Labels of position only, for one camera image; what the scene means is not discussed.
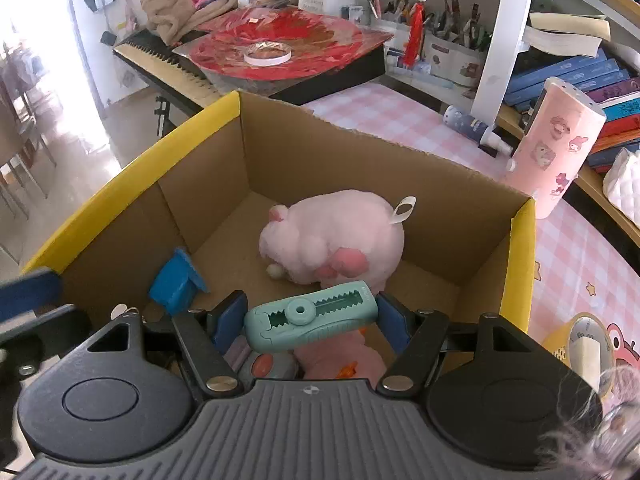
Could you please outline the blue paper toy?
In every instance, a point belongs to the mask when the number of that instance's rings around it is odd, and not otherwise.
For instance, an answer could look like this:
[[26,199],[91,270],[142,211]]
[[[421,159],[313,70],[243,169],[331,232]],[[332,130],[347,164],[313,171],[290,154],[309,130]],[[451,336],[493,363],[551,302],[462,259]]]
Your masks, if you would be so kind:
[[195,269],[189,254],[176,248],[154,278],[149,298],[168,315],[176,315],[191,307],[198,292],[209,292],[204,278]]

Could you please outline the small pink plush chick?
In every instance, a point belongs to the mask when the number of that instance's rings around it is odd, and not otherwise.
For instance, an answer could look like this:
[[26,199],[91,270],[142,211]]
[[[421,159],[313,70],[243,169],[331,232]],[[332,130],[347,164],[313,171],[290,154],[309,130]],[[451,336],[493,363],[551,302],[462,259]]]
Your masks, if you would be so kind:
[[306,380],[364,378],[375,387],[386,372],[382,356],[366,345],[363,330],[304,344],[293,353]]

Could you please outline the grey toy car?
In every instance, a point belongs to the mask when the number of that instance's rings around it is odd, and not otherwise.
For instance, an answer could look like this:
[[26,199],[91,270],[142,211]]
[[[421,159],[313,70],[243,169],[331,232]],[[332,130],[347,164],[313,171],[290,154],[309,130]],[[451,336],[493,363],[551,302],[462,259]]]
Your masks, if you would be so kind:
[[298,362],[292,352],[254,351],[244,335],[235,338],[224,359],[238,375],[245,391],[250,390],[257,379],[293,380],[299,372]]

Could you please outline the large pink plush pig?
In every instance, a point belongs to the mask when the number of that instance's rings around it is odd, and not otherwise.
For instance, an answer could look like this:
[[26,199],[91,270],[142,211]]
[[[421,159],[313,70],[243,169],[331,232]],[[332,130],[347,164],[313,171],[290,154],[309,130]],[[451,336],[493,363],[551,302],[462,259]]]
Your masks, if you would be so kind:
[[377,294],[396,271],[405,245],[402,224],[416,206],[371,192],[344,190],[269,209],[258,249],[270,278],[329,288],[364,281]]

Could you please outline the yellow tape roll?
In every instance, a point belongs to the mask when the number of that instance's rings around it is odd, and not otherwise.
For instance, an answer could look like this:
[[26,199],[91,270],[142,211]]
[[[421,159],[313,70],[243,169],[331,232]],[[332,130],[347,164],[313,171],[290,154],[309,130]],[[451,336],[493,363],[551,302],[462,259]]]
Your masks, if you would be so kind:
[[602,322],[590,313],[578,313],[550,333],[542,346],[580,376],[601,399],[613,388],[613,345]]

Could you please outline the pink cartoon desk mat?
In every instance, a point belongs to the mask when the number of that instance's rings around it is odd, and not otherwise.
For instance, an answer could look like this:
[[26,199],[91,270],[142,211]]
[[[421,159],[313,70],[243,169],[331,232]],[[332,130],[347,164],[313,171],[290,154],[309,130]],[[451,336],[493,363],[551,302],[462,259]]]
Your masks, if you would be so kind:
[[496,179],[502,163],[408,96],[368,82],[308,104],[314,116],[348,130],[408,146],[430,162],[415,177],[418,199],[405,250],[422,244],[436,261],[425,271],[403,262],[385,290],[412,310],[436,309],[475,322],[497,312],[537,342],[574,330],[579,315],[598,318],[614,356],[637,362],[639,259],[598,217],[590,199],[570,188],[547,219]]

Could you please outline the white blue glue bottle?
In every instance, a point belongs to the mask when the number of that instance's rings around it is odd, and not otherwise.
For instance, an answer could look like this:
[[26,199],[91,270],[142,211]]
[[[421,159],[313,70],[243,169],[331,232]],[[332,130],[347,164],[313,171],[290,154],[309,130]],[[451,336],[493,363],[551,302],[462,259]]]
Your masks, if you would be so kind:
[[457,107],[449,105],[442,116],[444,124],[454,130],[456,133],[462,134],[492,157],[498,155],[510,157],[513,153],[511,145],[504,142],[494,128],[481,122],[470,114],[466,114]]

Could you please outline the white quilted pearl handbag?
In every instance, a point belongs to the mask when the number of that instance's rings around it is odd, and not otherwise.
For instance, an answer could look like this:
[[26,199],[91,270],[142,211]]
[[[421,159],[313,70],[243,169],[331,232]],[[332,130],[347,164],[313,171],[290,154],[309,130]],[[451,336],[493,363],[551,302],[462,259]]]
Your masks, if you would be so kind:
[[636,226],[640,224],[639,152],[622,148],[603,179],[608,201]]

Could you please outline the pink cylindrical pen holder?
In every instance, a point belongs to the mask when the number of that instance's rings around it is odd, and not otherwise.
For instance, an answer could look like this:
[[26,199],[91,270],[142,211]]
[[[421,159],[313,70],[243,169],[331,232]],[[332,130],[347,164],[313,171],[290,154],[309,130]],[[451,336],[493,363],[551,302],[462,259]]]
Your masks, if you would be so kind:
[[602,107],[572,84],[558,77],[544,82],[504,175],[535,201],[538,219],[549,217],[575,180],[605,121]]

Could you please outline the black electric piano keyboard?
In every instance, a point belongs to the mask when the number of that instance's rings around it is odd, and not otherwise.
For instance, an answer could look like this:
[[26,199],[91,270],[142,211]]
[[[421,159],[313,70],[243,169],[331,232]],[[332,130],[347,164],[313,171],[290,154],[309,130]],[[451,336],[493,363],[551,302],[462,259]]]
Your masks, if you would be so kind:
[[220,98],[191,61],[169,49],[146,28],[116,44],[113,52],[162,98],[189,117]]

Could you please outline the red hanging tassel doll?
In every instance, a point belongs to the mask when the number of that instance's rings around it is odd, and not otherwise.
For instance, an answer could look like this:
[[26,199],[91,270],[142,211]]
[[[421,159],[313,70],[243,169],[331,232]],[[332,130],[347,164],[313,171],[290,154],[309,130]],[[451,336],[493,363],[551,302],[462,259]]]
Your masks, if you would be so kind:
[[416,0],[410,11],[409,38],[405,45],[402,64],[413,68],[420,56],[421,44],[424,36],[425,6],[427,0]]

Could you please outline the white tape roll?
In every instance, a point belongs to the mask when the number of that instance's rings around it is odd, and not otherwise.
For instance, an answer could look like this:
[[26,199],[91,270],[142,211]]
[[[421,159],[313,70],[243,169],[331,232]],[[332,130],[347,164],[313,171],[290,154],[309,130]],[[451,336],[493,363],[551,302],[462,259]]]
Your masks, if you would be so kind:
[[259,41],[245,50],[243,58],[254,67],[278,66],[292,58],[292,49],[282,42]]

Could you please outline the white pen organizer box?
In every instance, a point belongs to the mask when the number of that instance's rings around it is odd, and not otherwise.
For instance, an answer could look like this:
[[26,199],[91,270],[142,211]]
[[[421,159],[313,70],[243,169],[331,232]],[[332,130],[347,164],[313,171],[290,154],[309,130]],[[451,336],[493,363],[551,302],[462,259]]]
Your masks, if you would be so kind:
[[[398,61],[399,66],[407,68],[402,64],[402,58],[409,38],[410,11],[416,0],[390,0],[386,4],[381,0],[364,1],[375,20],[387,16],[408,27],[406,41],[399,48]],[[473,3],[467,14],[461,10],[460,0],[444,0],[444,7],[439,12],[428,10],[426,3],[420,56],[412,69],[424,63],[433,76],[475,89],[480,83],[491,39],[492,32],[482,23],[478,3]]]

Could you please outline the red patterned paper pile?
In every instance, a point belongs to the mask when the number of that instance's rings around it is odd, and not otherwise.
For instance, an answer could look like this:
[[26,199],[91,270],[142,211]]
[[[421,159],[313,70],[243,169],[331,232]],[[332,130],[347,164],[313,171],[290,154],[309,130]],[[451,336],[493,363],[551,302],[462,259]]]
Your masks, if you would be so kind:
[[[183,46],[186,57],[204,72],[254,81],[308,78],[338,70],[392,39],[389,32],[304,10],[252,6],[213,18],[205,35]],[[254,67],[243,54],[259,41],[277,41],[292,49],[281,65]]]

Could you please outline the beige crumpled blanket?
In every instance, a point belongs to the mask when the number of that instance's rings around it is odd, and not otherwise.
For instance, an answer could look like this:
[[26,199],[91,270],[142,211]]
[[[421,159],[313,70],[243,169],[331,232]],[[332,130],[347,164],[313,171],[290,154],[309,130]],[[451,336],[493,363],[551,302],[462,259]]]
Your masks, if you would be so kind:
[[167,47],[201,24],[235,9],[238,0],[213,0],[199,6],[193,0],[141,0],[146,28]]

